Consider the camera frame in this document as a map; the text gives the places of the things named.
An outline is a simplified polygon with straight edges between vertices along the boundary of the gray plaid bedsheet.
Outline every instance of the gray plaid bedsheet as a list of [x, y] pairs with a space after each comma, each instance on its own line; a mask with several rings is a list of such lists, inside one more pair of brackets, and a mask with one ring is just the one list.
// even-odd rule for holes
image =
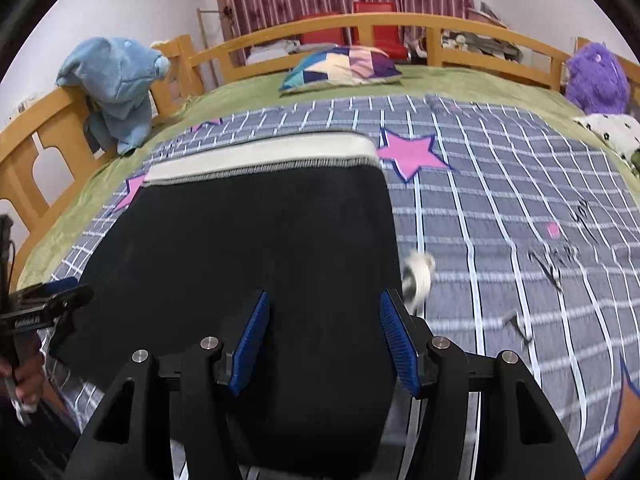
[[[169, 158], [292, 133], [354, 130], [379, 144], [381, 127], [407, 138], [436, 136], [434, 152], [453, 168], [423, 169], [406, 184], [382, 163], [401, 260], [412, 250], [436, 259], [431, 294], [418, 314], [465, 351], [515, 350], [582, 464], [589, 463], [613, 430], [620, 359], [636, 383], [640, 376], [640, 215], [600, 150], [565, 139], [518, 108], [437, 95], [365, 97], [247, 111], [187, 130], [160, 143], [135, 175]], [[126, 191], [123, 183], [52, 278], [82, 274]], [[508, 322], [512, 316], [525, 337]], [[84, 427], [101, 392], [53, 359], [47, 367]], [[473, 469], [477, 402], [470, 398], [463, 478]], [[383, 437], [399, 452], [380, 468], [385, 478], [406, 472], [419, 417], [420, 402], [399, 393]], [[179, 446], [174, 469], [176, 478], [188, 474]], [[246, 472], [251, 480], [258, 473]]]

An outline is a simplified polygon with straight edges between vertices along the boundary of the purple plush toy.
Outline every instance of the purple plush toy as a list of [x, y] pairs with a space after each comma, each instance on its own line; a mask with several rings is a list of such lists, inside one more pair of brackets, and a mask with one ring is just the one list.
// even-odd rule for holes
[[565, 97], [586, 115], [623, 114], [629, 82], [618, 59], [601, 43], [588, 43], [567, 62], [571, 77]]

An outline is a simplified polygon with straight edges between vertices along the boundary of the red chair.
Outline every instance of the red chair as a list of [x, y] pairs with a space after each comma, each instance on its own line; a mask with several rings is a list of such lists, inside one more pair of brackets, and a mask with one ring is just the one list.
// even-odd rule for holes
[[[318, 14], [306, 14], [300, 16], [300, 20], [307, 20], [309, 18], [320, 18], [321, 16], [335, 16], [340, 12], [319, 12]], [[338, 45], [347, 44], [344, 38], [343, 28], [326, 28], [324, 30], [316, 30], [315, 32], [304, 32], [300, 34], [300, 43], [312, 44], [312, 43], [335, 43]]]
[[[353, 12], [397, 12], [393, 2], [354, 2]], [[400, 41], [400, 27], [377, 25], [373, 27], [374, 46], [386, 52], [392, 59], [407, 59], [408, 51]], [[358, 42], [358, 29], [353, 31], [353, 44]]]

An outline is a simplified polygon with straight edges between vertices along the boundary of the green blanket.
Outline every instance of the green blanket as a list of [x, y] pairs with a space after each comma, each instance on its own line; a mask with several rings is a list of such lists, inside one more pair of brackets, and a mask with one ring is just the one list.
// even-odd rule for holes
[[[595, 135], [572, 121], [572, 117], [581, 115], [582, 112], [557, 92], [465, 68], [403, 66], [400, 70], [404, 77], [394, 84], [325, 89], [282, 97], [278, 87], [284, 76], [277, 73], [230, 83], [191, 100], [171, 118], [171, 124], [156, 127], [154, 136], [133, 155], [114, 160], [89, 179], [82, 192], [30, 254], [18, 281], [18, 288], [49, 279], [82, 229], [122, 181], [142, 164], [157, 142], [174, 137], [194, 124], [247, 109], [351, 96], [409, 94], [422, 98], [427, 93], [437, 93], [461, 101], [528, 109], [564, 136], [581, 139], [608, 151]], [[612, 160], [637, 200], [640, 196], [640, 182], [617, 156], [613, 155]]]

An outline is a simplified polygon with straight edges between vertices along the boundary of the bed rail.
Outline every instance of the bed rail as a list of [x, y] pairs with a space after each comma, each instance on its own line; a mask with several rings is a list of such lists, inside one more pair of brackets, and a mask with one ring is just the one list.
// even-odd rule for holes
[[[305, 54], [293, 54], [287, 57], [270, 59], [249, 66], [234, 66], [230, 54], [241, 48], [253, 46], [268, 41], [289, 38], [304, 32], [314, 32], [326, 28], [356, 28], [360, 43], [373, 45], [373, 27], [377, 25], [399, 25], [402, 27], [424, 27], [427, 37], [428, 65], [446, 66], [462, 65], [480, 70], [499, 72], [504, 75], [511, 75], [515, 78], [524, 79], [528, 82], [551, 88], [560, 89], [560, 78], [562, 64], [569, 58], [569, 55], [540, 41], [528, 38], [512, 30], [489, 25], [486, 23], [461, 20], [447, 16], [437, 16], [433, 14], [417, 14], [413, 12], [371, 12], [361, 14], [342, 14], [335, 16], [322, 16], [298, 22], [285, 23], [276, 27], [265, 28], [226, 41], [218, 46], [208, 48], [202, 52], [194, 54], [188, 58], [188, 63], [194, 70], [191, 78], [197, 77], [195, 68], [201, 63], [217, 59], [220, 64], [222, 76], [225, 83], [245, 79], [255, 75], [267, 74], [287, 70], [297, 65]], [[460, 30], [473, 32], [484, 36], [490, 36], [498, 40], [510, 41], [519, 46], [526, 46], [533, 51], [539, 52], [550, 58], [549, 70], [545, 72], [535, 68], [523, 66], [511, 61], [497, 59], [496, 57], [462, 52], [459, 50], [449, 50], [442, 47], [443, 30]]]
[[[0, 198], [11, 202], [29, 232], [14, 257], [13, 286], [36, 243], [49, 231], [95, 170], [115, 155], [113, 151], [94, 157], [82, 130], [88, 115], [82, 91], [57, 88], [18, 115], [0, 134]], [[60, 150], [74, 179], [50, 205], [33, 176], [40, 146], [44, 149], [53, 146]]]
[[204, 85], [199, 71], [189, 64], [194, 55], [193, 43], [188, 34], [170, 41], [155, 43], [152, 47], [169, 59], [171, 67], [162, 81], [154, 81], [151, 95], [156, 103], [158, 116], [162, 118], [175, 114], [187, 97], [204, 94]]

